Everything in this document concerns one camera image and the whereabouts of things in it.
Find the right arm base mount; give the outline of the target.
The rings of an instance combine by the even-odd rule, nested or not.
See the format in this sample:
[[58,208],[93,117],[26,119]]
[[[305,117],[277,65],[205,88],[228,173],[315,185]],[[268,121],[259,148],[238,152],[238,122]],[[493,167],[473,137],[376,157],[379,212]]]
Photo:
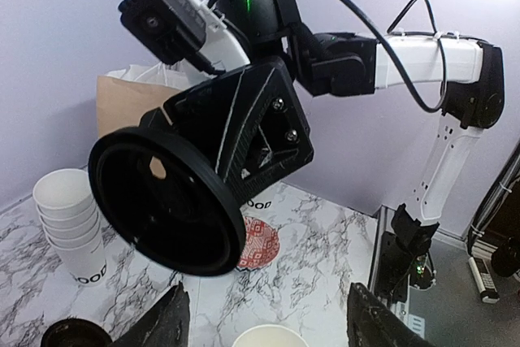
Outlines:
[[398,206],[392,220],[393,232],[382,236],[379,268],[375,280],[375,295],[387,300],[389,305],[407,299],[408,276],[414,261],[430,249],[432,237],[439,223],[422,225],[413,219],[406,205]]

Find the white paper coffee cup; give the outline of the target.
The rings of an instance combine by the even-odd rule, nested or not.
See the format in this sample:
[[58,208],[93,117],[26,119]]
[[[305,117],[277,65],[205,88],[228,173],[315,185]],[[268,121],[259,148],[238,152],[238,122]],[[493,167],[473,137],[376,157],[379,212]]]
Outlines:
[[272,200],[271,199],[264,199],[264,198],[254,198],[249,199],[245,204],[244,207],[246,207],[249,210],[267,210],[271,207]]

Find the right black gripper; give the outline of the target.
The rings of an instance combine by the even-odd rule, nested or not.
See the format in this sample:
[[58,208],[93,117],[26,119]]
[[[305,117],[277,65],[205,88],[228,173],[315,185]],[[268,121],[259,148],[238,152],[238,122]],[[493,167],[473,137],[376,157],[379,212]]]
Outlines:
[[296,0],[214,4],[251,61],[278,57],[177,93],[144,113],[140,124],[186,140],[220,178],[219,187],[243,205],[314,157],[292,79],[314,97],[373,94],[376,40],[312,33]]

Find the brown paper bag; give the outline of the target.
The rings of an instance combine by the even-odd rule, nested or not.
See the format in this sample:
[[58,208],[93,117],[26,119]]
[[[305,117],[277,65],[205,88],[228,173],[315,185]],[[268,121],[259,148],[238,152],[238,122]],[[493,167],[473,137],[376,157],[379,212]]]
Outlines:
[[186,90],[188,79],[182,72],[158,63],[130,65],[97,78],[97,134],[100,137],[128,126],[137,126],[147,111]]

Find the black cup lid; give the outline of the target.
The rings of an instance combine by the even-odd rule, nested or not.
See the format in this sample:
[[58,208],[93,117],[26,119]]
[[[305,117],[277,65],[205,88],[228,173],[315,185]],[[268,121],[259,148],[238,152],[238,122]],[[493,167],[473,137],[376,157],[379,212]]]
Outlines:
[[230,189],[183,137],[127,127],[96,141],[92,193],[110,226],[150,260],[198,276],[232,271],[245,223]]

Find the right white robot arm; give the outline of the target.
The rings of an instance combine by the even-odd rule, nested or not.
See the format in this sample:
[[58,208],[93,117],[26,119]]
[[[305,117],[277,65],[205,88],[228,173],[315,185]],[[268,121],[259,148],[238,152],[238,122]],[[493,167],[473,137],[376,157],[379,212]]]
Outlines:
[[471,149],[503,110],[501,49],[445,36],[312,33],[296,0],[233,0],[246,41],[213,2],[124,0],[122,25],[162,63],[185,61],[188,88],[105,136],[90,155],[91,185],[120,234],[242,246],[241,207],[303,167],[310,188],[355,210],[385,163],[383,134],[366,114],[378,89],[438,82],[427,108],[439,127],[407,212],[438,224]]

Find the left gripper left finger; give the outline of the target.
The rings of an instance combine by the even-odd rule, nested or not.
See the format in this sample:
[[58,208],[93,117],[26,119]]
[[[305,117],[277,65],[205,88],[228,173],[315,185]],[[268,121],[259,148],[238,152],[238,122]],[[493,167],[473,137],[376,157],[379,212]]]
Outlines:
[[168,347],[189,345],[189,294],[172,286],[131,328],[110,346]]

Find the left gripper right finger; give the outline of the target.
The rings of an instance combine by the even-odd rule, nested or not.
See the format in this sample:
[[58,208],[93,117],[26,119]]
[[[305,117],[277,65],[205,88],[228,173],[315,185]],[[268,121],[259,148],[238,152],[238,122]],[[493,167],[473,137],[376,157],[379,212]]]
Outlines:
[[347,321],[350,347],[432,347],[361,283],[350,285]]

